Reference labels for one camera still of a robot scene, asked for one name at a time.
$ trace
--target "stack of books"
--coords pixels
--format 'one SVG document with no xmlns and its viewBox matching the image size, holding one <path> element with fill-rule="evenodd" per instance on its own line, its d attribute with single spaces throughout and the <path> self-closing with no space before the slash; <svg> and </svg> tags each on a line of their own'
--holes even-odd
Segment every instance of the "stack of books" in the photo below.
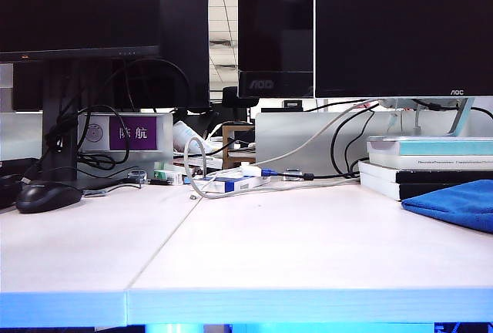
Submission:
<svg viewBox="0 0 493 333">
<path fill-rule="evenodd" d="M 370 162 L 359 162 L 361 185 L 395 200 L 493 179 L 493 138 L 375 138 Z"/>
</svg>

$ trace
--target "white desk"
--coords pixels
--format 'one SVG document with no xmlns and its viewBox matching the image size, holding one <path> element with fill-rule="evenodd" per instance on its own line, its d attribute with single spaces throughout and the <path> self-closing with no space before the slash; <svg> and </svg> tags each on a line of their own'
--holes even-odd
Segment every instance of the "white desk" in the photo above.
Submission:
<svg viewBox="0 0 493 333">
<path fill-rule="evenodd" d="M 491 234 L 358 185 L 188 193 L 1 215 L 0 326 L 493 320 Z"/>
<path fill-rule="evenodd" d="M 124 188 L 0 215 L 0 326 L 126 325 L 126 290 L 197 205 L 188 193 Z"/>
<path fill-rule="evenodd" d="M 357 185 L 202 200 L 129 323 L 491 321 L 493 235 Z"/>
</svg>

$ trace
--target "black monitor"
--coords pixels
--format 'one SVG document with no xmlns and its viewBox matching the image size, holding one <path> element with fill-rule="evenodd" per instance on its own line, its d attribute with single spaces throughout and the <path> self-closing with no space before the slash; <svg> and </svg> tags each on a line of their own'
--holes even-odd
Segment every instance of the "black monitor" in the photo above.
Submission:
<svg viewBox="0 0 493 333">
<path fill-rule="evenodd" d="M 493 95 L 493 0 L 316 0 L 316 97 Z"/>
<path fill-rule="evenodd" d="M 159 0 L 0 0 L 0 62 L 154 55 Z"/>
<path fill-rule="evenodd" d="M 128 85 L 136 108 L 204 108 L 209 93 L 208 0 L 161 0 L 159 57 L 177 65 L 180 72 L 163 62 L 139 62 L 114 81 L 115 103 L 130 108 Z M 114 69 L 124 66 L 115 61 Z"/>
<path fill-rule="evenodd" d="M 314 0 L 238 0 L 238 95 L 311 98 Z"/>
</svg>

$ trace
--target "blue towel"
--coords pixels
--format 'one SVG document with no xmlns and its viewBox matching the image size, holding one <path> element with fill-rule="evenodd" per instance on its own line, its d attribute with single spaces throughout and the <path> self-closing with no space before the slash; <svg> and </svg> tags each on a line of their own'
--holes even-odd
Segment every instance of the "blue towel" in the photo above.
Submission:
<svg viewBox="0 0 493 333">
<path fill-rule="evenodd" d="M 493 180 L 478 180 L 402 201 L 405 210 L 493 233 Z"/>
</svg>

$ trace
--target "aoc monitor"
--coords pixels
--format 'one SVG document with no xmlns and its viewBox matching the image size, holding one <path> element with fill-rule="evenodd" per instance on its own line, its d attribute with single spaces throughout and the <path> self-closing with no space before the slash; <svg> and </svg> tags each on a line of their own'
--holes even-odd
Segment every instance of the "aoc monitor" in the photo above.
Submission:
<svg viewBox="0 0 493 333">
<path fill-rule="evenodd" d="M 0 0 L 0 62 L 155 55 L 160 0 Z"/>
<path fill-rule="evenodd" d="M 493 0 L 316 0 L 315 96 L 493 95 Z"/>
<path fill-rule="evenodd" d="M 314 0 L 238 0 L 241 98 L 313 98 Z"/>
</svg>

